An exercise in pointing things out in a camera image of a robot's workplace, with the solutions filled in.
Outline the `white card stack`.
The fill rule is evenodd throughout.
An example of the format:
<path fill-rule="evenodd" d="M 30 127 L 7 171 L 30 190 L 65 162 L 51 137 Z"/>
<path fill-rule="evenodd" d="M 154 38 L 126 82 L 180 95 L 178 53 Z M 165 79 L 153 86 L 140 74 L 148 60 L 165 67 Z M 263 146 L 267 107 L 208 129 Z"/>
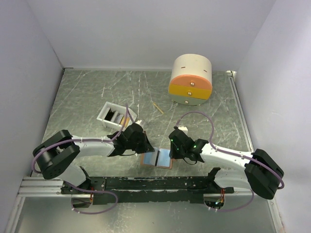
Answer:
<path fill-rule="evenodd" d="M 122 119 L 123 119 L 123 117 L 124 117 L 124 115 L 118 114 L 117 117 L 116 117 L 116 119 L 115 119 L 115 122 L 116 122 L 117 124 L 120 124 L 121 121 L 122 121 Z"/>

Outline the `round white drawer cabinet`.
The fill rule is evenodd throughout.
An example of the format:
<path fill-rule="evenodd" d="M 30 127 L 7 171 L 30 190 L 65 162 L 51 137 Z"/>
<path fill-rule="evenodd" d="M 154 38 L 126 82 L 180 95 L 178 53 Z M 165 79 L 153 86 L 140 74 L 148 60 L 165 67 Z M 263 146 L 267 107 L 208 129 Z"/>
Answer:
<path fill-rule="evenodd" d="M 196 106 L 212 93 L 212 64 L 199 54 L 183 54 L 173 64 L 168 93 L 172 101 Z"/>

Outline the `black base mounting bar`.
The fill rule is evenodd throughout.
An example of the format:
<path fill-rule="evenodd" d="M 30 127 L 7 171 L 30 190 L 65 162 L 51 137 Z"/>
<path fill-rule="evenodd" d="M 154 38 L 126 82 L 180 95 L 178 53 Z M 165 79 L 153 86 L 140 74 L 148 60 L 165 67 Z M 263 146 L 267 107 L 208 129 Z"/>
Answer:
<path fill-rule="evenodd" d="M 221 188 L 214 176 L 182 177 L 91 177 L 82 189 L 110 191 L 119 203 L 178 202 L 203 203 L 205 194 L 220 196 L 224 190 L 234 193 L 233 187 Z"/>

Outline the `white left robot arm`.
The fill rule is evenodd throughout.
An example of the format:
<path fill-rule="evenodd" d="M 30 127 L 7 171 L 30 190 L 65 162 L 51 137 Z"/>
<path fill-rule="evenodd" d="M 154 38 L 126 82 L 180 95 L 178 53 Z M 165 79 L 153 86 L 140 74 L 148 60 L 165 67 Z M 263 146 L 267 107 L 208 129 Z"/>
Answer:
<path fill-rule="evenodd" d="M 61 130 L 33 150 L 33 172 L 46 180 L 60 178 L 80 194 L 90 190 L 91 178 L 87 171 L 73 163 L 74 159 L 90 156 L 130 156 L 154 152 L 144 129 L 137 123 L 124 131 L 117 131 L 101 138 L 73 136 Z"/>

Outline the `pink leather card holder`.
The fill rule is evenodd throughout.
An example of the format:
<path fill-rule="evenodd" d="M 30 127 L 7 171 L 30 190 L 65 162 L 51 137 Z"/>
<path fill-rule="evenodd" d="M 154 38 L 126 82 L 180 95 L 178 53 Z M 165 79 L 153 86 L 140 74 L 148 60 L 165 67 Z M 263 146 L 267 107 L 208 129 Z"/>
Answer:
<path fill-rule="evenodd" d="M 142 155 L 140 164 L 143 166 L 154 166 L 158 168 L 171 169 L 173 161 L 170 158 L 169 149 L 154 148 L 155 151 Z"/>

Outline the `aluminium right side rail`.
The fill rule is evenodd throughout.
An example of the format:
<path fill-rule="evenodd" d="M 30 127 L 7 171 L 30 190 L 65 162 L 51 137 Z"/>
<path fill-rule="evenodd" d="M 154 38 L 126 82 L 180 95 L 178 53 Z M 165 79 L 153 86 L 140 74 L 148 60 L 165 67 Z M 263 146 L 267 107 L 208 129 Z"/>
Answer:
<path fill-rule="evenodd" d="M 227 74 L 227 76 L 229 78 L 230 86 L 231 86 L 231 89 L 232 89 L 232 92 L 233 92 L 233 95 L 234 95 L 234 99 L 235 99 L 235 103 L 236 103 L 236 106 L 237 106 L 237 109 L 238 109 L 238 115 L 239 115 L 240 121 L 242 123 L 242 130 L 243 130 L 244 136 L 246 138 L 247 148 L 249 149 L 250 152 L 254 152 L 255 150 L 254 150 L 254 147 L 253 147 L 253 144 L 252 144 L 250 133 L 249 133 L 249 130 L 248 130 L 248 127 L 247 127 L 247 124 L 246 124 L 246 120 L 245 120 L 245 117 L 244 117 L 244 113 L 243 113 L 243 110 L 242 110 L 241 101 L 240 101 L 239 94 L 238 94 L 238 91 L 237 91 L 237 88 L 236 88 L 236 84 L 235 84 L 236 72 L 232 71 L 232 70 L 227 70 L 226 74 Z"/>

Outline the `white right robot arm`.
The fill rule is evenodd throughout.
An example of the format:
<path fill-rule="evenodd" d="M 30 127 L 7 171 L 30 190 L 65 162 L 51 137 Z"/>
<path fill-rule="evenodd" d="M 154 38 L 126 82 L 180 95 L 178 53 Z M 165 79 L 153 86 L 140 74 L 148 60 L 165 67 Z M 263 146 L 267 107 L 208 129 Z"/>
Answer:
<path fill-rule="evenodd" d="M 207 165 L 229 168 L 206 181 L 207 190 L 217 193 L 222 187 L 251 189 L 258 196 L 271 200 L 277 190 L 284 187 L 284 171 L 262 149 L 236 151 L 223 148 L 204 139 L 192 140 L 182 130 L 175 128 L 169 135 L 170 157 L 188 158 Z"/>

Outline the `aluminium rail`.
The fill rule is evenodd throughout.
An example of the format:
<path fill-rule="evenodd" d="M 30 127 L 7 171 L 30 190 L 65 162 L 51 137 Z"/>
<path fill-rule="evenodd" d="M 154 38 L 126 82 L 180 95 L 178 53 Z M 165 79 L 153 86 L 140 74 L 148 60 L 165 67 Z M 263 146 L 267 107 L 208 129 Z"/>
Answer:
<path fill-rule="evenodd" d="M 71 197 L 71 194 L 62 194 L 61 179 L 45 180 L 43 177 L 24 177 L 17 197 Z"/>
<path fill-rule="evenodd" d="M 227 74 L 227 76 L 229 78 L 230 86 L 231 86 L 231 89 L 232 89 L 232 92 L 233 92 L 233 95 L 234 95 L 234 99 L 235 99 L 235 103 L 236 103 L 236 106 L 237 106 L 237 109 L 238 109 L 238 115 L 239 115 L 240 121 L 242 123 L 242 130 L 243 130 L 244 136 L 246 138 L 247 148 L 249 149 L 250 152 L 254 152 L 255 150 L 254 150 L 254 147 L 253 147 L 253 144 L 252 144 L 250 133 L 249 133 L 249 130 L 248 130 L 248 127 L 247 127 L 247 124 L 246 124 L 246 120 L 245 120 L 245 117 L 244 117 L 244 113 L 243 113 L 243 110 L 242 110 L 241 101 L 240 101 L 239 94 L 238 94 L 238 91 L 237 91 L 237 88 L 236 88 L 236 84 L 235 84 L 236 72 L 232 71 L 232 70 L 227 70 L 226 74 Z"/>

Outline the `aluminium front rail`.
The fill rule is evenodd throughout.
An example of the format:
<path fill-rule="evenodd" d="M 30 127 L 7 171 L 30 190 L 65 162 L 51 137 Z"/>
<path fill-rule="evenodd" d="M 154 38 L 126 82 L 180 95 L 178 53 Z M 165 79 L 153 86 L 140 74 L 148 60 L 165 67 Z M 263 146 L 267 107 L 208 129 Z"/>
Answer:
<path fill-rule="evenodd" d="M 17 197 L 71 197 L 71 194 L 62 194 L 61 179 L 45 180 L 43 177 L 24 177 Z"/>

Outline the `gold card stack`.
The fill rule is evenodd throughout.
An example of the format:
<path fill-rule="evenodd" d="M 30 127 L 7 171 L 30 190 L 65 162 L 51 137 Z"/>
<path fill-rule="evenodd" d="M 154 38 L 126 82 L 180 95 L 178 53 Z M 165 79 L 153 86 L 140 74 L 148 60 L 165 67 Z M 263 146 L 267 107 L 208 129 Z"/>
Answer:
<path fill-rule="evenodd" d="M 130 120 L 130 117 L 123 117 L 120 124 L 126 127 L 129 123 L 129 120 Z"/>

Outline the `white card storage box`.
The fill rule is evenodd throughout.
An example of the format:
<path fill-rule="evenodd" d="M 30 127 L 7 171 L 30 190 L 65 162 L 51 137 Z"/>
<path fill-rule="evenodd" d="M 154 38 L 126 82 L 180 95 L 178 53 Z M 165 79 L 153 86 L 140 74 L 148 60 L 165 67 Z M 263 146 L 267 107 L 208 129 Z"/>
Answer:
<path fill-rule="evenodd" d="M 129 110 L 129 114 L 127 117 L 130 117 L 128 125 L 130 125 L 136 121 L 137 114 L 134 113 L 134 111 L 131 110 L 129 107 L 128 107 L 128 110 Z M 97 120 L 101 122 L 104 128 L 108 127 L 108 128 L 119 131 L 122 128 L 122 125 L 117 124 L 115 122 L 115 119 L 118 114 L 122 114 L 125 117 L 126 107 L 117 105 L 111 102 L 106 102 L 104 106 L 102 107 L 100 113 L 98 114 Z"/>

